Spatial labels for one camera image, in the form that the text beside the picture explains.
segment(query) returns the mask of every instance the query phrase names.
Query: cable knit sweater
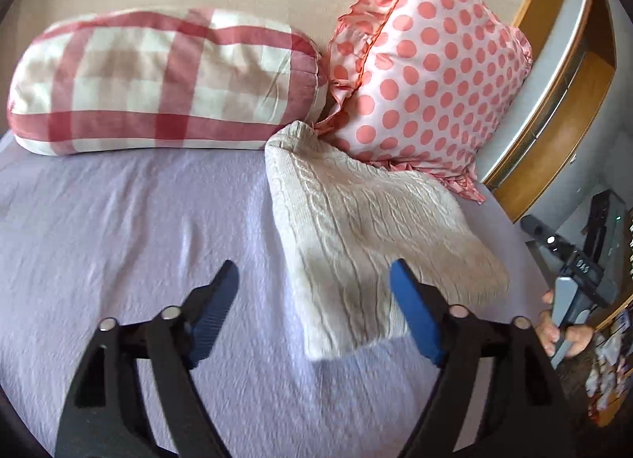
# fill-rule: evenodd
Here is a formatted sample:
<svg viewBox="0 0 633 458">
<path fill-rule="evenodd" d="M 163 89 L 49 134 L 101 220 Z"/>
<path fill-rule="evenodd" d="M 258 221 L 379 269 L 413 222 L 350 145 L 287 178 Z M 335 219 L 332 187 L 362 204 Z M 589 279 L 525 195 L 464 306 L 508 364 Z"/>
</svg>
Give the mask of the cable knit sweater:
<svg viewBox="0 0 633 458">
<path fill-rule="evenodd" d="M 310 359 L 407 333 L 389 288 L 389 266 L 399 258 L 449 303 L 474 305 L 507 292 L 503 265 L 469 230 L 452 195 L 426 174 L 362 164 L 303 122 L 274 135 L 265 154 Z"/>
</svg>

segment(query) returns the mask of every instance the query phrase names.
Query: polka dot pillow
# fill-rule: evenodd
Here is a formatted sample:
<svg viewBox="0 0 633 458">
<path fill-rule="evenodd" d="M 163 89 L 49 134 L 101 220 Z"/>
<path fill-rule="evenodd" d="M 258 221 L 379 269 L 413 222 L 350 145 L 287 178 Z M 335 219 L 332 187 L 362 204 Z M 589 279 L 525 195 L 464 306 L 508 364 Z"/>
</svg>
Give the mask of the polka dot pillow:
<svg viewBox="0 0 633 458">
<path fill-rule="evenodd" d="M 467 199 L 475 153 L 531 65 L 531 47 L 482 0 L 358 0 L 330 42 L 324 139 L 362 162 L 421 170 Z"/>
</svg>

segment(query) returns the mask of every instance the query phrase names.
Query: folded sweater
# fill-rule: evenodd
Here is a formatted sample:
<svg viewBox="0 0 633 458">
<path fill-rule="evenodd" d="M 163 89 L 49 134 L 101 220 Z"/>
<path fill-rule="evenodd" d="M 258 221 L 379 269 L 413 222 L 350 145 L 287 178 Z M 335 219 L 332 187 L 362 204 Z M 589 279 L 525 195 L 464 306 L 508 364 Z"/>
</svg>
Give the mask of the folded sweater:
<svg viewBox="0 0 633 458">
<path fill-rule="evenodd" d="M 362 164 L 303 122 L 274 135 L 265 154 L 308 358 L 336 358 L 407 334 L 389 288 L 389 266 L 399 258 L 451 304 L 507 292 L 504 266 L 434 178 Z"/>
</svg>

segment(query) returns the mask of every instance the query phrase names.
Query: pillow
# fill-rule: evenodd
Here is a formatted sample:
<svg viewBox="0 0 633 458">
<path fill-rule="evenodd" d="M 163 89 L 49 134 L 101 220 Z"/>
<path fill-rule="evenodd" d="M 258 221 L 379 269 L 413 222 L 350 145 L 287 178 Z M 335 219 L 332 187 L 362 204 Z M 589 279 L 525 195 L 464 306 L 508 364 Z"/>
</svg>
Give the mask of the pillow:
<svg viewBox="0 0 633 458">
<path fill-rule="evenodd" d="M 320 135 L 362 162 L 427 172 L 467 199 L 475 153 L 528 75 L 531 47 L 482 0 L 358 0 L 330 42 Z"/>
<path fill-rule="evenodd" d="M 8 119 L 42 155 L 263 148 L 321 113 L 327 72 L 286 24 L 226 10 L 126 10 L 49 27 L 15 71 Z"/>
</svg>

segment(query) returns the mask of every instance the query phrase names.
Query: silver screw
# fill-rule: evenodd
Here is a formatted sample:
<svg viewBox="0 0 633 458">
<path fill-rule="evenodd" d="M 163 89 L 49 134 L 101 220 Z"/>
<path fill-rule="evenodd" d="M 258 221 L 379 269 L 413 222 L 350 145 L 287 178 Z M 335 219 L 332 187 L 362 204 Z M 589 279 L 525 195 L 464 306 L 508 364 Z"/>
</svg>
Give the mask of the silver screw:
<svg viewBox="0 0 633 458">
<path fill-rule="evenodd" d="M 468 317 L 468 308 L 462 305 L 453 305 L 448 309 L 449 313 L 456 319 L 465 319 Z"/>
<path fill-rule="evenodd" d="M 527 317 L 515 318 L 514 325 L 518 329 L 530 329 L 532 327 L 532 323 L 530 322 L 530 319 L 528 319 Z"/>
<path fill-rule="evenodd" d="M 178 306 L 167 306 L 162 312 L 160 312 L 160 316 L 166 320 L 171 321 L 180 315 L 180 308 Z"/>
<path fill-rule="evenodd" d="M 116 322 L 115 318 L 107 317 L 105 319 L 101 319 L 99 329 L 101 331 L 110 331 L 110 329 L 113 329 L 117 324 L 118 322 Z"/>
</svg>

